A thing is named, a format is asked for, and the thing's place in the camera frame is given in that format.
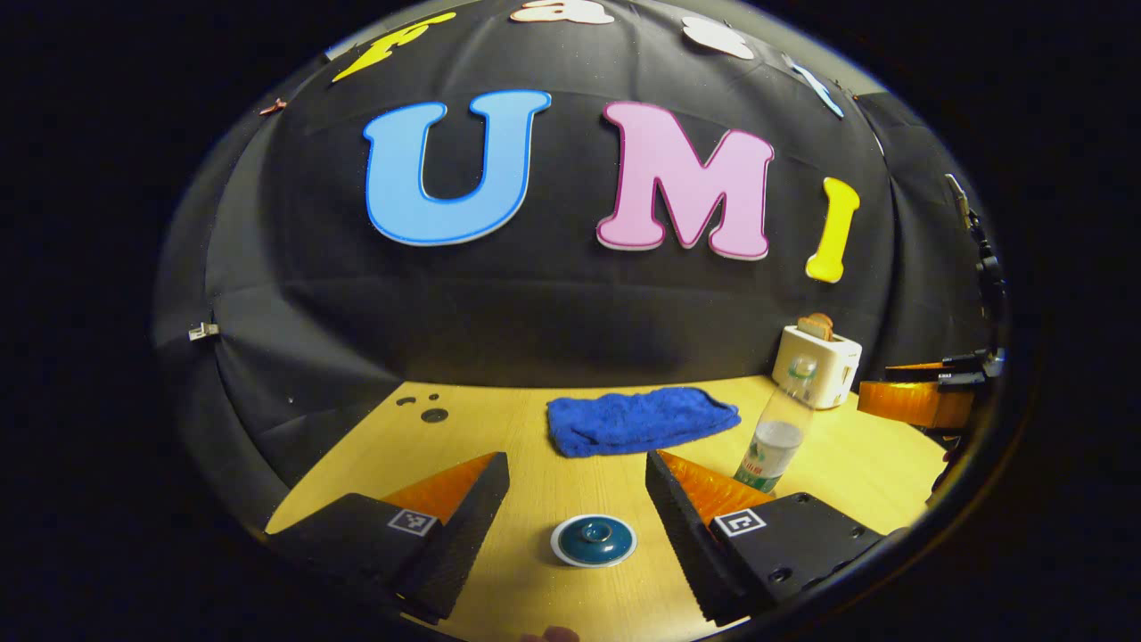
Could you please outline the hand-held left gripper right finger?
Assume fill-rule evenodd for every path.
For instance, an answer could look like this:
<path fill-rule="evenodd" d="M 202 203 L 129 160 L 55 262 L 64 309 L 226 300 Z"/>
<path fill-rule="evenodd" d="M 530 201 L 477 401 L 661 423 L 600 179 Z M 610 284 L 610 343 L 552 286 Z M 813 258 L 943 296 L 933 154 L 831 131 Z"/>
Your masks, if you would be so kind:
<path fill-rule="evenodd" d="M 718 626 L 808 593 L 884 538 L 811 493 L 771 498 L 661 449 L 645 456 L 645 487 L 702 616 Z"/>

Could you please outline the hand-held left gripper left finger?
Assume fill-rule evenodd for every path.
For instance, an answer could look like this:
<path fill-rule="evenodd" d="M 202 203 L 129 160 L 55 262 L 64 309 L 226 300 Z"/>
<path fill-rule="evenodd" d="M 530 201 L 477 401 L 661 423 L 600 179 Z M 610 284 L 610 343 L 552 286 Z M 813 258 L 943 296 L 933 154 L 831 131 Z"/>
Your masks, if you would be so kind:
<path fill-rule="evenodd" d="M 353 598 L 437 624 L 456 606 L 509 485 L 505 452 L 489 452 L 380 499 L 345 493 L 268 543 Z"/>

